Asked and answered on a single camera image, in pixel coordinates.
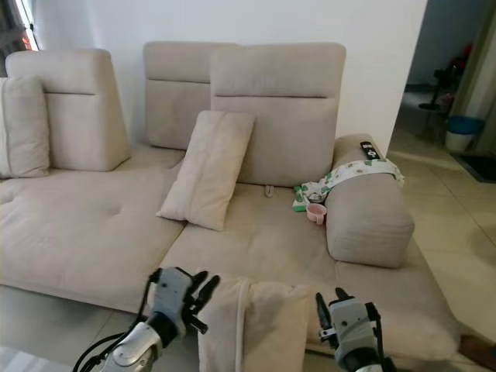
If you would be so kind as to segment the beige throw pillow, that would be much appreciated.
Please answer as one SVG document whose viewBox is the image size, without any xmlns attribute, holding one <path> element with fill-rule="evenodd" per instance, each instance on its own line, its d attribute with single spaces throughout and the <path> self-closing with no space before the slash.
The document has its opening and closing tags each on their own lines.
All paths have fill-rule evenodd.
<svg viewBox="0 0 496 372">
<path fill-rule="evenodd" d="M 0 80 L 0 155 L 3 178 L 45 177 L 49 173 L 50 125 L 38 77 Z"/>
<path fill-rule="evenodd" d="M 223 275 L 199 318 L 199 372 L 302 372 L 313 291 Z"/>
<path fill-rule="evenodd" d="M 224 230 L 255 122 L 250 113 L 199 113 L 176 181 L 157 216 Z"/>
</svg>

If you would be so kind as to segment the beige fabric sectional sofa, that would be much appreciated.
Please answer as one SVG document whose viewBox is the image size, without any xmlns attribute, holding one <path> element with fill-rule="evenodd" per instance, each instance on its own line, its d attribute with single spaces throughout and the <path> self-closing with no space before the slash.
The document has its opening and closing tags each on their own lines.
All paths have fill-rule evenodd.
<svg viewBox="0 0 496 372">
<path fill-rule="evenodd" d="M 224 230 L 161 219 L 185 150 L 130 146 L 111 171 L 60 170 L 0 185 L 1 282 L 118 311 L 138 307 L 153 269 L 187 270 L 340 287 L 374 302 L 385 349 L 401 367 L 446 360 L 460 332 L 421 250 L 408 245 L 400 268 L 336 261 L 326 224 L 294 212 L 293 187 L 235 184 Z"/>
</svg>

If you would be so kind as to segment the brown object on floor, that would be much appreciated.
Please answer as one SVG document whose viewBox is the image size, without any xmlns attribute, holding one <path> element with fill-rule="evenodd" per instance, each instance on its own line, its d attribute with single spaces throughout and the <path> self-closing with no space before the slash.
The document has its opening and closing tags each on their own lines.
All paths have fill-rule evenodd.
<svg viewBox="0 0 496 372">
<path fill-rule="evenodd" d="M 462 357 L 481 365 L 492 372 L 496 372 L 496 343 L 471 334 L 462 334 L 458 353 Z"/>
</svg>

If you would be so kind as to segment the wide beige sofa backrest cushion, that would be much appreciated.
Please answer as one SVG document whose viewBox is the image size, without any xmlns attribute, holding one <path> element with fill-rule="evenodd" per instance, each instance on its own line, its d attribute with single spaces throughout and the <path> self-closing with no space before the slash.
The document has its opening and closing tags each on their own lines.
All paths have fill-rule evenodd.
<svg viewBox="0 0 496 372">
<path fill-rule="evenodd" d="M 256 118 L 240 183 L 289 188 L 329 172 L 345 59 L 340 43 L 228 46 L 210 54 L 210 107 Z"/>
</svg>

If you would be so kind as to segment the dark floor mat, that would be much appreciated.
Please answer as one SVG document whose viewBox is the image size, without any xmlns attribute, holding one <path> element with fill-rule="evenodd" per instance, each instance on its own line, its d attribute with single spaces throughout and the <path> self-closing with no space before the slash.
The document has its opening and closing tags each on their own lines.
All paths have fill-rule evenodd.
<svg viewBox="0 0 496 372">
<path fill-rule="evenodd" d="M 479 183 L 496 184 L 496 156 L 451 153 L 451 157 Z"/>
</svg>

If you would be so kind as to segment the pink cup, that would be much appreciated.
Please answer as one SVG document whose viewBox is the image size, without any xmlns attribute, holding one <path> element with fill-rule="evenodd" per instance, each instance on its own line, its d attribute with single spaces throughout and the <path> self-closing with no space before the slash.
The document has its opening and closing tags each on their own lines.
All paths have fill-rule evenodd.
<svg viewBox="0 0 496 372">
<path fill-rule="evenodd" d="M 305 206 L 305 213 L 307 213 L 307 219 L 316 226 L 323 226 L 326 222 L 327 208 L 322 203 L 308 203 Z"/>
</svg>

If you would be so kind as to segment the white green patterned cloth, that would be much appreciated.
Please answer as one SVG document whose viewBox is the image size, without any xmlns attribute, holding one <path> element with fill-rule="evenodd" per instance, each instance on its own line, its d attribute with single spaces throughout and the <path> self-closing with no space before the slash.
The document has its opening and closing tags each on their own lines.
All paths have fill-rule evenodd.
<svg viewBox="0 0 496 372">
<path fill-rule="evenodd" d="M 336 185 L 350 178 L 370 176 L 370 174 L 390 174 L 401 188 L 405 183 L 401 170 L 390 160 L 351 160 L 349 163 L 334 167 L 325 177 L 317 181 L 295 185 L 294 195 L 304 195 L 311 203 L 323 203 Z"/>
</svg>

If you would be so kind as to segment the black remote control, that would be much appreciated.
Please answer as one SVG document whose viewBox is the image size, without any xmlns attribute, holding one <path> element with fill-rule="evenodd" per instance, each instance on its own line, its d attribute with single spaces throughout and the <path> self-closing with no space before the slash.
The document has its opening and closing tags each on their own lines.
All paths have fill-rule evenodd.
<svg viewBox="0 0 496 372">
<path fill-rule="evenodd" d="M 382 159 L 382 156 L 380 156 L 378 149 L 370 141 L 360 142 L 359 148 L 361 149 L 362 153 L 364 153 L 366 160 L 381 160 Z"/>
</svg>

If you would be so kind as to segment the blue and white bin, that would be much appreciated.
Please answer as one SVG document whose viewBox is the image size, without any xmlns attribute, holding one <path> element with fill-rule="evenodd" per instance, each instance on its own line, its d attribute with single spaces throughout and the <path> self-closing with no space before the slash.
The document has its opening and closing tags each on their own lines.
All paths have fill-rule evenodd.
<svg viewBox="0 0 496 372">
<path fill-rule="evenodd" d="M 481 134 L 486 121 L 469 116 L 451 116 L 446 122 L 444 146 L 450 152 L 467 151 L 475 137 Z"/>
</svg>

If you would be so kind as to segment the black standing fan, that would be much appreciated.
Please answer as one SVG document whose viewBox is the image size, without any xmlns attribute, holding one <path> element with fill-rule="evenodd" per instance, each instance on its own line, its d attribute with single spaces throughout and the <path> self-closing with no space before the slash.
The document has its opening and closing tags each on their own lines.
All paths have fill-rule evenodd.
<svg viewBox="0 0 496 372">
<path fill-rule="evenodd" d="M 450 88 L 457 81 L 457 75 L 460 69 L 454 65 L 447 65 L 442 70 L 433 71 L 433 78 L 436 79 L 435 85 L 432 86 L 431 99 L 428 102 L 419 103 L 418 109 L 439 112 L 443 110 L 444 104 L 442 103 L 442 93 Z"/>
</svg>

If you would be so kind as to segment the bright window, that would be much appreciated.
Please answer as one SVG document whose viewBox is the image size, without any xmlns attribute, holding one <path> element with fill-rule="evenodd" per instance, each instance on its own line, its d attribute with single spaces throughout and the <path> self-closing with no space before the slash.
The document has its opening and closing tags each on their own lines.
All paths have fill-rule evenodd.
<svg viewBox="0 0 496 372">
<path fill-rule="evenodd" d="M 17 52 L 35 52 L 38 43 L 29 4 L 32 0 L 0 0 L 0 77 L 8 77 L 5 60 Z"/>
</svg>

